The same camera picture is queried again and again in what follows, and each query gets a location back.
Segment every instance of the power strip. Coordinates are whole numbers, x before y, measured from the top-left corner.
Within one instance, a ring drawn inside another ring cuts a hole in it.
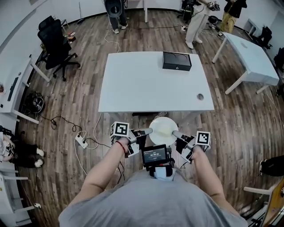
[[[80,135],[76,136],[76,141],[83,147],[84,149],[88,146],[87,142],[83,142],[84,139]]]

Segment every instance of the gray t-shirt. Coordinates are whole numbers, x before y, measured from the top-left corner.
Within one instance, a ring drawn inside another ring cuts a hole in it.
[[[248,226],[178,172],[168,182],[143,170],[123,185],[67,207],[59,222],[61,227]]]

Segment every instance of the red object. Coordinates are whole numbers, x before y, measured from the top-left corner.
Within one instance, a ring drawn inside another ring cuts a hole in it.
[[[125,148],[124,148],[124,146],[121,144],[121,142],[119,142],[119,141],[116,141],[116,143],[119,143],[120,145],[121,145],[121,147],[123,148],[123,150],[124,150],[124,153],[126,153],[125,152]]]

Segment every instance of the gray pants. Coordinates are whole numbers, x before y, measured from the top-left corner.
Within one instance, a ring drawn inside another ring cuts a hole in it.
[[[111,23],[112,29],[113,30],[118,29],[118,21],[117,21],[117,19],[114,18],[114,17],[110,17],[110,16],[109,16],[109,19],[110,19],[110,23]],[[125,13],[125,9],[124,9],[123,0],[122,0],[122,13],[119,16],[119,20],[120,20],[120,24],[122,26],[126,26],[127,20],[126,20],[126,13]]]

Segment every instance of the plate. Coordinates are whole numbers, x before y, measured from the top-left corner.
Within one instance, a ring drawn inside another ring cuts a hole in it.
[[[153,132],[149,135],[151,141],[155,145],[166,144],[171,146],[177,138],[172,134],[173,131],[178,131],[177,124],[168,117],[158,117],[150,124]]]

